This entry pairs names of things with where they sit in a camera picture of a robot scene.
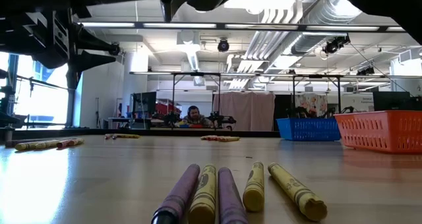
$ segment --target beige curtain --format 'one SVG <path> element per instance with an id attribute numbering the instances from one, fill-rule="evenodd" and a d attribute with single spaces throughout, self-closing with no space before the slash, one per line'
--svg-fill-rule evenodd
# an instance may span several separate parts
<path id="1" fill-rule="evenodd" d="M 234 131 L 272 131 L 275 98 L 272 93 L 224 93 L 220 115 L 233 116 L 237 121 Z M 218 110 L 218 103 L 218 95 L 215 95 L 214 111 Z"/>

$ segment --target plastic basket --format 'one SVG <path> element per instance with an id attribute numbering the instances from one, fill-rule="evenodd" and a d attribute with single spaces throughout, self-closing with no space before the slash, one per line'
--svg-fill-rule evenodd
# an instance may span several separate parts
<path id="1" fill-rule="evenodd" d="M 422 111 L 377 111 L 335 117 L 345 146 L 422 153 Z"/>
<path id="2" fill-rule="evenodd" d="M 335 141 L 340 139 L 335 119 L 277 119 L 280 136 L 293 141 Z"/>

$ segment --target purple crayon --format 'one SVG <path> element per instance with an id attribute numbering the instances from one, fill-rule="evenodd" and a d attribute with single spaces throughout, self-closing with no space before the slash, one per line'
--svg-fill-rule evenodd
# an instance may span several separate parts
<path id="1" fill-rule="evenodd" d="M 227 167 L 218 171 L 220 224 L 247 224 L 246 212 L 236 183 Z"/>
<path id="2" fill-rule="evenodd" d="M 152 217 L 151 224 L 177 224 L 195 188 L 200 168 L 190 165 Z"/>

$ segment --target security camera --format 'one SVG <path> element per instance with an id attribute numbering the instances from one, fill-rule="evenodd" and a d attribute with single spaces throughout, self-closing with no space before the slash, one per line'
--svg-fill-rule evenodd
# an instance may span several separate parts
<path id="1" fill-rule="evenodd" d="M 218 43 L 218 51 L 220 52 L 227 52 L 230 48 L 229 42 L 227 42 L 227 39 L 221 39 Z"/>

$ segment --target man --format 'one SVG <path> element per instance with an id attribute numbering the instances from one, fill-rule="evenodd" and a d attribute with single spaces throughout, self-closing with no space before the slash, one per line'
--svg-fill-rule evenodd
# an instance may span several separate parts
<path id="1" fill-rule="evenodd" d="M 183 122 L 190 125 L 202 125 L 204 128 L 211 128 L 211 120 L 205 118 L 204 115 L 199 113 L 198 107 L 192 105 L 187 110 L 187 116 L 183 118 Z"/>

